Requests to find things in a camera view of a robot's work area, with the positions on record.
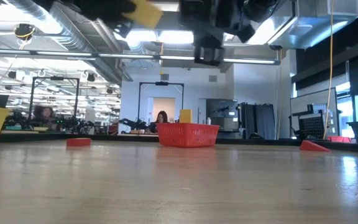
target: ceiling light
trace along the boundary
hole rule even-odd
[[[15,79],[15,78],[16,78],[16,72],[15,72],[15,71],[11,71],[11,72],[9,72],[9,73],[7,74],[7,76],[8,76],[9,78]]]
[[[30,51],[28,50],[9,50],[9,49],[0,49],[0,54],[30,54]]]
[[[91,57],[91,53],[80,53],[80,52],[48,52],[38,51],[39,55],[56,55],[56,56],[67,56],[67,57]]]
[[[108,93],[108,94],[112,94],[112,93],[113,93],[112,88],[110,88],[110,87],[109,87],[109,88],[107,88],[107,93]]]
[[[136,54],[99,54],[100,57],[112,58],[135,58],[135,59],[153,59],[153,55],[136,55]]]
[[[189,56],[168,56],[168,55],[161,55],[161,59],[165,60],[194,60],[194,57]]]
[[[194,36],[191,31],[166,30],[158,37],[158,41],[166,44],[192,44]]]
[[[224,62],[227,63],[253,63],[253,64],[262,64],[262,65],[274,65],[276,61],[273,60],[257,60],[257,59],[236,59],[236,58],[225,58]]]
[[[157,35],[153,30],[132,30],[129,32],[126,41],[156,41]]]
[[[94,74],[93,73],[89,73],[88,77],[86,78],[89,82],[94,82],[95,78],[94,78]]]
[[[45,76],[45,71],[43,69],[41,69],[41,71],[38,71],[37,76],[38,77],[44,77]]]

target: machine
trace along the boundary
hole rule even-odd
[[[255,30],[251,21],[263,22],[278,8],[282,0],[180,0],[180,22],[194,33],[195,62],[218,66],[224,57],[224,33],[238,36],[247,42]],[[49,11],[54,0],[34,0]],[[134,20],[138,23],[158,17],[145,11],[143,15],[128,16],[146,8],[143,1],[130,0],[61,0],[90,20],[101,19],[122,37],[131,31]]]

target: red basket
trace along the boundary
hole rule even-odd
[[[158,138],[163,146],[208,147],[214,146],[219,126],[190,123],[157,124]]]
[[[352,143],[352,139],[348,137],[340,137],[340,136],[328,136],[328,141],[333,142],[345,142],[345,143]]]

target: table surface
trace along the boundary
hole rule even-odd
[[[0,144],[0,223],[358,224],[358,153]]]

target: person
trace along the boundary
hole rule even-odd
[[[157,115],[157,120],[150,124],[149,129],[151,133],[158,132],[157,125],[155,124],[159,124],[159,123],[168,123],[168,115],[165,111],[160,111]]]
[[[57,131],[53,109],[49,106],[36,106],[34,109],[35,120],[46,123],[48,130]]]

